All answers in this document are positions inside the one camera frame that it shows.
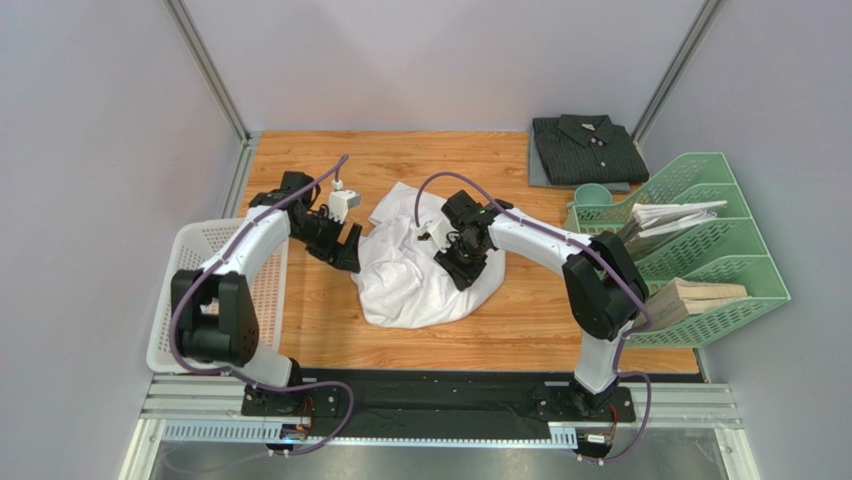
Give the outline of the white long sleeve shirt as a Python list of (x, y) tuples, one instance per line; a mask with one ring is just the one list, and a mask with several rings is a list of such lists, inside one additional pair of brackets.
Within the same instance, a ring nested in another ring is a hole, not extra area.
[(420, 329), (464, 319), (504, 283), (506, 252), (490, 251), (482, 275), (464, 291), (434, 260), (438, 246), (419, 240), (414, 220), (418, 190), (396, 183), (368, 217), (359, 241), (361, 270), (352, 276), (366, 321), (377, 327)]

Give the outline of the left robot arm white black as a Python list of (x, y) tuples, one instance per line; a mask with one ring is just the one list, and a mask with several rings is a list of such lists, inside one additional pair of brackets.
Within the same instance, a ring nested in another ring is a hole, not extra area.
[(362, 227), (353, 224), (347, 237), (340, 234), (361, 195), (345, 188), (336, 171), (327, 175), (332, 189), (319, 204), (319, 179), (285, 172), (278, 188), (252, 199), (237, 231), (210, 259), (173, 275), (169, 344), (183, 368), (230, 373), (270, 391), (300, 385), (297, 362), (261, 341), (251, 287), (268, 258), (291, 239), (337, 270), (359, 272)]

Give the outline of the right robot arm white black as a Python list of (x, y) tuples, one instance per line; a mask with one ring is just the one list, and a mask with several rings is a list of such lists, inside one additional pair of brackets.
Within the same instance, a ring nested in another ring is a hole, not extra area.
[(459, 191), (441, 207), (450, 226), (448, 244), (435, 255), (455, 287), (464, 291), (483, 274), (498, 250), (518, 254), (559, 275), (571, 315), (583, 332), (574, 380), (594, 396), (614, 388), (622, 336), (632, 326), (648, 288), (622, 240), (547, 225), (509, 203), (482, 205)]

